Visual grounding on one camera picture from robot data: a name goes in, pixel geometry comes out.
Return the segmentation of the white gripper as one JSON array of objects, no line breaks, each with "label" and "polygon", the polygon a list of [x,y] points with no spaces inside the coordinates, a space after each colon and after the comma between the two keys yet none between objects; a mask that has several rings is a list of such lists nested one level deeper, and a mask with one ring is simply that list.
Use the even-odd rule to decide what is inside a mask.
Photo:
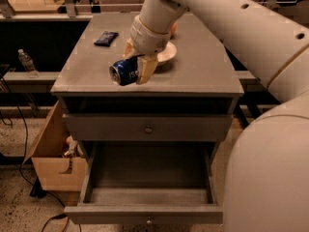
[{"label": "white gripper", "polygon": [[130,59],[141,54],[145,55],[137,58],[137,84],[147,83],[154,74],[158,63],[157,54],[166,48],[170,40],[170,29],[171,21],[167,19],[147,25],[141,20],[140,15],[134,18],[123,57]]}]

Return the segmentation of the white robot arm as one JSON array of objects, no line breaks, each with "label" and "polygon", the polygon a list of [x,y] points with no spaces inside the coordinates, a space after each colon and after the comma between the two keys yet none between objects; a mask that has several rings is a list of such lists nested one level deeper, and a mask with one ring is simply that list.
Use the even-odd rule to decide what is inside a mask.
[{"label": "white robot arm", "polygon": [[147,82],[173,23],[194,13],[280,102],[242,131],[226,169],[224,232],[309,232],[309,38],[252,0],[145,0],[125,56]]}]

